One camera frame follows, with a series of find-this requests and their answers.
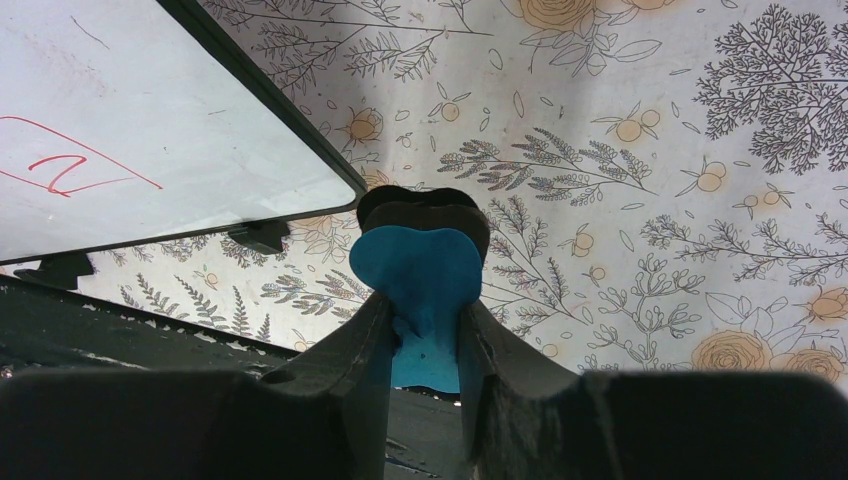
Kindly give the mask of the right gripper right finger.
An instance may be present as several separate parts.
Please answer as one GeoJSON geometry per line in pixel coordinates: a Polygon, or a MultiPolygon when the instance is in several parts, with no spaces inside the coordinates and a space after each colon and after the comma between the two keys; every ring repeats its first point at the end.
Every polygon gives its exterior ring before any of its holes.
{"type": "Polygon", "coordinates": [[[481,304],[458,322],[476,479],[843,479],[847,402],[763,372],[571,372],[481,304]]]}

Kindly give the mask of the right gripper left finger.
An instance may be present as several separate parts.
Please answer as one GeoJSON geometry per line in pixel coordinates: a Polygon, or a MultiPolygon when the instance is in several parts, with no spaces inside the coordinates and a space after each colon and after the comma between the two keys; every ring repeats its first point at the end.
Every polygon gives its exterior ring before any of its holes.
{"type": "Polygon", "coordinates": [[[1,387],[5,479],[380,479],[393,309],[261,378],[235,370],[41,369],[1,387]]]}

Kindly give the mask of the white board with black frame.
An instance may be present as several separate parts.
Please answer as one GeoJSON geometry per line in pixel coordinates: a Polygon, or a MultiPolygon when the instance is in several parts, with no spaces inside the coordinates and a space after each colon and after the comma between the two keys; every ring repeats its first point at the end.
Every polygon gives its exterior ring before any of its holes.
{"type": "Polygon", "coordinates": [[[198,3],[2,3],[3,264],[266,231],[364,192],[198,3]]]}

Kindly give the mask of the blue whiteboard eraser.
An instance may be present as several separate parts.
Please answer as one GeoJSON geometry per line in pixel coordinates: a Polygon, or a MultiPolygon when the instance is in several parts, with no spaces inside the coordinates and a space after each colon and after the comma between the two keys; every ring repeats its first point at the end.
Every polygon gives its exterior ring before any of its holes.
{"type": "Polygon", "coordinates": [[[458,393],[458,322],[481,295],[485,215],[457,189],[384,185],[360,199],[356,216],[350,267],[393,308],[392,385],[458,393]]]}

